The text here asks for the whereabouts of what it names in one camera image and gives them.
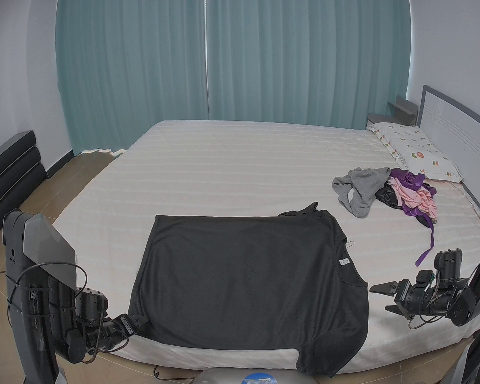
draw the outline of pink cloth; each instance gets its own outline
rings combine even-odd
[[[417,191],[404,187],[397,178],[391,177],[388,184],[392,186],[398,199],[398,206],[402,203],[409,208],[416,208],[426,213],[430,218],[437,219],[437,204],[433,201],[430,192],[420,187]]]

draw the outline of mattress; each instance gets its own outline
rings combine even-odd
[[[369,286],[415,280],[430,230],[415,218],[375,201],[359,219],[340,205],[335,176],[350,169],[397,167],[370,131],[239,121],[163,121],[110,163],[64,209],[54,226],[74,247],[88,286],[108,298],[111,317],[127,312],[133,283],[156,214],[276,216],[314,201],[334,215]],[[479,262],[480,218],[460,184],[430,181],[438,193],[435,247],[420,266],[434,269],[437,252],[463,251],[462,276]],[[417,330],[385,311],[393,298],[369,293],[369,330],[357,355],[340,372],[387,365],[442,348],[480,328],[442,319]],[[162,366],[295,369],[295,349],[220,351],[162,345],[134,336],[117,352]]]

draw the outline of floor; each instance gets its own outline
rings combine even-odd
[[[114,160],[108,152],[78,155],[45,180],[20,207],[24,212],[42,212],[52,223],[62,210],[104,167]],[[0,270],[5,269],[5,249],[0,245]],[[6,298],[5,274],[0,275],[0,293]],[[7,322],[6,300],[0,300],[0,382],[22,383],[24,374]],[[358,373],[338,374],[334,378],[316,377],[321,384],[433,384],[439,381],[456,361],[468,339],[458,344],[397,362],[386,367]],[[58,358],[69,384],[153,384],[153,365],[126,360],[114,355],[99,354],[94,363],[70,364]],[[161,367],[159,377],[167,383],[189,383],[172,378],[194,377],[198,371]]]

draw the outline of gray garment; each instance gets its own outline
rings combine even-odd
[[[390,168],[355,168],[344,177],[333,179],[332,188],[338,193],[338,201],[355,217],[364,218],[375,200],[375,192],[382,188],[390,177]],[[353,197],[348,192],[353,188]]]

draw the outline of purple ribbon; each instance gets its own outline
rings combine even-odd
[[[418,175],[414,175],[409,170],[400,169],[400,168],[393,168],[392,170],[390,170],[390,176],[398,179],[400,184],[402,184],[405,188],[411,189],[413,191],[418,191],[418,189],[420,187],[423,187],[428,192],[430,192],[431,196],[433,196],[437,193],[437,190],[434,187],[431,187],[430,185],[427,185],[427,184],[423,183],[425,181],[425,175],[423,173],[419,173]],[[432,230],[432,235],[430,237],[430,248],[427,249],[424,253],[422,253],[420,255],[420,257],[418,258],[418,260],[415,262],[415,265],[419,266],[421,264],[421,262],[423,261],[423,259],[425,259],[425,257],[428,255],[428,252],[430,252],[430,250],[435,245],[435,243],[433,241],[432,219],[430,219],[430,217],[426,213],[419,210],[418,207],[410,208],[410,207],[406,206],[405,203],[403,203],[402,208],[403,208],[403,212],[405,212],[405,214],[407,216],[422,215],[427,220],[428,226]]]

